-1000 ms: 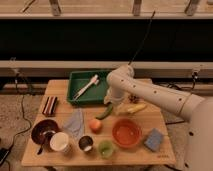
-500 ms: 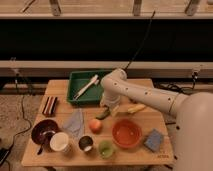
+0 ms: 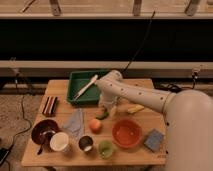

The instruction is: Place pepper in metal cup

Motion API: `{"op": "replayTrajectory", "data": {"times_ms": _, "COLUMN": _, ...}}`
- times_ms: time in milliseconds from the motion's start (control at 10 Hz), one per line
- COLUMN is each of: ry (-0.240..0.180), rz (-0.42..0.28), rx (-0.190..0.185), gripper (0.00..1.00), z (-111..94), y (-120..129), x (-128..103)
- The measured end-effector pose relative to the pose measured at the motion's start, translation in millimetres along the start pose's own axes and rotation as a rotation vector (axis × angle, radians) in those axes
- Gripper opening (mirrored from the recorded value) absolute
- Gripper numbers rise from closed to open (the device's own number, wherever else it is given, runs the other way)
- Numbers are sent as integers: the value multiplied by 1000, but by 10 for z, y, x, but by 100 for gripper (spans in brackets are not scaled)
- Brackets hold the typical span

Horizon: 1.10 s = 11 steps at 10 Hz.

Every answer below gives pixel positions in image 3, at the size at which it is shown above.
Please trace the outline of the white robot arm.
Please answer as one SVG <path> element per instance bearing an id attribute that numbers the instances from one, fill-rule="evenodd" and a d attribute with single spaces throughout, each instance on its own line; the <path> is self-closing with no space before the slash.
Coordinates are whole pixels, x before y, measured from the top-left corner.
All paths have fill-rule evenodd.
<path id="1" fill-rule="evenodd" d="M 179 93 L 132 86 L 113 70 L 96 81 L 99 103 L 110 110 L 123 97 L 161 113 L 166 122 L 165 171 L 213 171 L 213 98 L 194 89 Z"/>

